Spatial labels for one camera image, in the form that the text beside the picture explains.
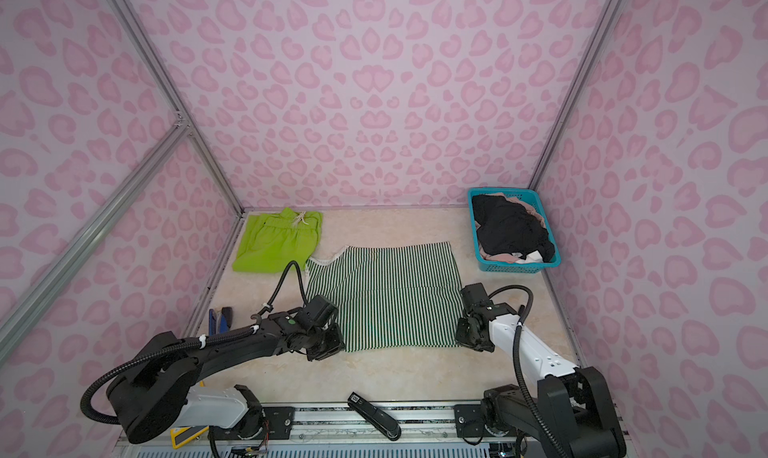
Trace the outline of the green white striped shirt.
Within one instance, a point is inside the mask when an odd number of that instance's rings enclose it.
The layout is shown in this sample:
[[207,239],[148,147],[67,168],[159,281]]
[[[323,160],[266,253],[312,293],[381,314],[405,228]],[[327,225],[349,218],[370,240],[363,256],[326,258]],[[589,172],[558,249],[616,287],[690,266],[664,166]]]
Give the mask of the green white striped shirt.
[[349,246],[307,262],[307,293],[338,310],[345,351],[452,348],[462,315],[462,281],[448,242]]

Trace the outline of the lime green shorts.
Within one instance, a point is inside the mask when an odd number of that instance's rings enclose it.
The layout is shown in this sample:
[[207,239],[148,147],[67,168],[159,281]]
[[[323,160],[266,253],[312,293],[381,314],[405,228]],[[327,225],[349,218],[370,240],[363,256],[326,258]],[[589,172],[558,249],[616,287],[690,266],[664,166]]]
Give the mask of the lime green shorts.
[[323,214],[296,212],[263,213],[247,218],[232,269],[241,273],[281,273],[290,262],[304,270],[321,238]]

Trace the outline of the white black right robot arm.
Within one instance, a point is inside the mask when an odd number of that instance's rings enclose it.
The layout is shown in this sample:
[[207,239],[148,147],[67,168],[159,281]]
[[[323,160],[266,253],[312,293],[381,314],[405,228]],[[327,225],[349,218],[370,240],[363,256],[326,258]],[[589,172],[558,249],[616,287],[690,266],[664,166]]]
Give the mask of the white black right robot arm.
[[546,457],[624,457],[627,453],[607,382],[594,367],[561,358],[500,306],[476,307],[458,321],[457,342],[475,351],[503,351],[516,382],[484,392],[478,405],[454,407],[457,436],[513,437],[514,452],[533,438]]

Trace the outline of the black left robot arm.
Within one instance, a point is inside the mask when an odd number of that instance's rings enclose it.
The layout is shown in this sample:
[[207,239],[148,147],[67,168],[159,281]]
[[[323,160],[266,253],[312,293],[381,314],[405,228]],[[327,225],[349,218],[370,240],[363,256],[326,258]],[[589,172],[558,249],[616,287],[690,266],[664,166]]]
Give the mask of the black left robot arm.
[[331,357],[345,347],[333,315],[320,321],[303,312],[278,313],[251,326],[214,336],[153,337],[110,378],[107,398],[117,423],[132,444],[146,443],[171,428],[211,427],[225,438],[263,434],[263,406],[245,385],[190,395],[200,382],[240,364],[302,352],[309,361]]

